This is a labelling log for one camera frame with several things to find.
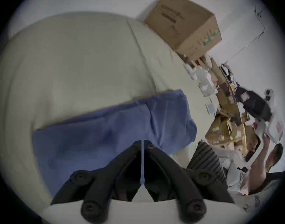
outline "white bed sheet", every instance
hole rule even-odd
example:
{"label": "white bed sheet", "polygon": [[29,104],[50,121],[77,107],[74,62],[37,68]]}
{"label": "white bed sheet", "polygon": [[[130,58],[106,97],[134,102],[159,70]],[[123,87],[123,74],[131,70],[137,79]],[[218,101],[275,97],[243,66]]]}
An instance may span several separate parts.
{"label": "white bed sheet", "polygon": [[0,171],[36,213],[51,196],[32,151],[32,132],[73,116],[181,89],[197,138],[173,158],[183,167],[214,117],[182,60],[136,20],[101,13],[49,17],[19,32],[0,56]]}

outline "wire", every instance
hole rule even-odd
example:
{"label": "wire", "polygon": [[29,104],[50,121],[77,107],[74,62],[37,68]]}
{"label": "wire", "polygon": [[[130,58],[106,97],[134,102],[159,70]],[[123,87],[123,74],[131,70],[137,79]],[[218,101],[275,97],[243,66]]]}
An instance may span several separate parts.
{"label": "wire", "polygon": [[263,31],[255,38],[255,39],[253,39],[250,43],[248,43],[245,47],[243,47],[240,51],[238,51],[235,55],[233,55],[229,60],[231,60],[234,56],[236,56],[236,55],[238,55],[241,51],[243,51],[246,47],[248,47],[254,40],[256,40],[256,39],[260,39],[260,37],[261,37],[261,35],[263,35],[263,33],[264,33],[264,31],[265,31],[265,26],[263,25],[263,23],[260,21],[260,19],[259,19],[259,15],[261,14],[261,12],[263,12],[263,10],[262,11],[260,11],[259,13],[257,13],[257,10],[256,10],[256,7],[255,7],[255,16],[256,16],[256,18],[259,20],[259,22],[261,23],[261,25],[263,26]]}

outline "bed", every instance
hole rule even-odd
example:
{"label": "bed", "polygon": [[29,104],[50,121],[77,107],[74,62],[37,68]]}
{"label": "bed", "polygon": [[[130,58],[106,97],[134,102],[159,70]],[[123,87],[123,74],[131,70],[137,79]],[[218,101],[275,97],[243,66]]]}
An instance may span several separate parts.
{"label": "bed", "polygon": [[186,167],[214,116],[183,61],[144,24],[77,12],[48,17],[16,34],[0,55],[0,172],[33,211],[51,196],[32,133],[65,119],[181,89],[197,125],[195,142],[172,157]]}

